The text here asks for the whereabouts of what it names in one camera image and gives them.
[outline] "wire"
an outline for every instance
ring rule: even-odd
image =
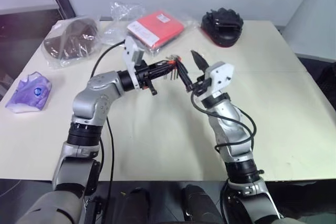
[[[249,133],[249,137],[246,138],[245,140],[242,140],[242,141],[239,141],[239,142],[235,142],[235,143],[223,143],[223,144],[217,144],[215,146],[215,150],[217,152],[219,152],[219,148],[220,147],[223,147],[223,146],[231,146],[231,145],[239,145],[239,144],[244,144],[244,143],[247,143],[248,141],[251,140],[251,148],[253,150],[253,147],[254,147],[254,136],[256,135],[257,133],[257,126],[255,124],[255,122],[253,121],[253,119],[247,114],[245,113],[244,111],[242,111],[241,109],[239,109],[241,111],[241,113],[243,115],[245,115],[250,121],[251,121],[251,124],[253,126],[253,132],[251,132],[251,130],[249,129],[249,127],[247,127],[244,123],[240,122],[240,121],[237,121],[237,120],[234,120],[232,118],[227,118],[225,116],[222,116],[222,115],[218,115],[218,114],[215,114],[213,112],[209,112],[209,111],[206,111],[206,110],[203,110],[201,109],[199,106],[197,106],[197,104],[195,103],[195,100],[194,100],[194,97],[195,97],[195,90],[193,90],[193,92],[191,93],[191,103],[192,105],[194,106],[195,109],[197,109],[198,111],[204,113],[204,114],[207,114],[207,115],[210,115],[210,116],[213,116],[215,118],[219,118],[219,119],[223,119],[223,120],[226,120],[226,121],[230,121],[230,122],[234,122],[236,124],[239,124],[240,126],[242,126],[244,129],[247,130],[247,132]]]
[[[0,198],[5,196],[6,194],[8,194],[11,190],[13,190],[15,187],[18,186],[18,184],[21,183],[21,180],[19,180],[14,186],[12,186],[10,189],[8,189],[7,191],[5,191],[3,194],[0,194]]]
[[[97,66],[99,65],[101,59],[110,51],[112,50],[113,48],[119,46],[119,45],[122,45],[125,43],[125,40],[119,42],[119,43],[116,43],[114,44],[113,46],[109,47],[108,49],[106,49],[102,55],[98,58],[96,64],[94,64],[94,67],[93,67],[93,70],[92,70],[92,73],[91,73],[91,78],[95,75],[95,72],[96,72],[96,69],[97,69]],[[112,181],[113,181],[113,172],[114,172],[114,142],[113,142],[113,134],[112,134],[112,129],[111,129],[111,125],[110,125],[110,121],[109,121],[109,118],[108,116],[106,117],[106,122],[107,122],[107,126],[109,128],[109,133],[110,133],[110,137],[111,137],[111,150],[112,150],[112,165],[111,165],[111,174],[110,174],[110,181],[109,181],[109,191],[108,191],[108,196],[107,196],[107,201],[106,201],[106,204],[105,204],[105,207],[104,207],[104,211],[102,213],[102,215],[100,217],[102,217],[101,219],[101,223],[104,224],[105,223],[105,220],[106,220],[106,216],[107,216],[107,210],[109,208],[109,203],[110,203],[110,197],[111,197],[111,185],[112,185]],[[103,145],[103,141],[102,139],[100,138],[99,139],[99,143],[100,143],[100,148],[101,148],[101,164],[100,164],[100,171],[102,171],[103,169],[103,165],[104,165],[104,159],[105,159],[105,151],[104,151],[104,145]]]
[[[223,217],[223,221],[224,221],[224,224],[228,224],[227,220],[226,220],[226,217],[225,217],[225,213],[224,213],[224,202],[223,202],[223,194],[225,193],[226,191],[226,188],[227,188],[227,184],[228,184],[228,180],[227,179],[225,182],[224,182],[224,185],[220,191],[220,195],[219,195],[219,205],[221,207],[221,214],[222,214],[222,217]]]
[[[100,161],[99,173],[101,173],[101,170],[103,170],[104,160],[105,160],[104,145],[103,145],[103,141],[102,141],[101,137],[99,138],[99,144],[100,144],[100,148],[101,148],[101,161]]]
[[[122,44],[124,44],[125,43],[125,40],[123,40],[123,41],[121,41],[121,42],[118,42],[118,43],[116,43],[116,44],[114,44],[113,46],[110,46],[108,49],[106,49],[103,53],[102,53],[102,55],[99,57],[99,59],[97,60],[97,62],[96,62],[96,64],[94,65],[94,67],[93,67],[93,70],[92,70],[92,73],[91,73],[91,77],[93,77],[94,75],[95,75],[95,71],[96,71],[96,69],[97,69],[97,66],[98,66],[98,64],[99,64],[99,62],[101,61],[101,59],[110,51],[110,50],[112,50],[113,48],[115,48],[115,47],[117,47],[117,46],[120,46],[120,45],[122,45]]]

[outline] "table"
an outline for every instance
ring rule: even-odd
[[[336,113],[304,66],[270,22],[245,21],[241,38],[220,48],[200,30],[183,34],[148,62],[178,54],[196,80],[200,71],[190,50],[212,64],[235,65],[227,87],[233,104],[258,126],[255,162],[265,180],[336,177]],[[124,70],[122,48],[110,51],[97,73]],[[0,178],[51,180],[66,140],[72,101],[89,79],[97,57],[60,70],[49,69],[38,48],[0,103]],[[4,108],[19,79],[39,71],[53,89],[41,112],[13,114]],[[158,95],[131,91],[111,107],[115,180],[223,180],[225,166],[213,149],[207,116],[196,111],[180,80],[153,81]],[[100,180],[109,180],[111,145],[104,127],[106,157]]]

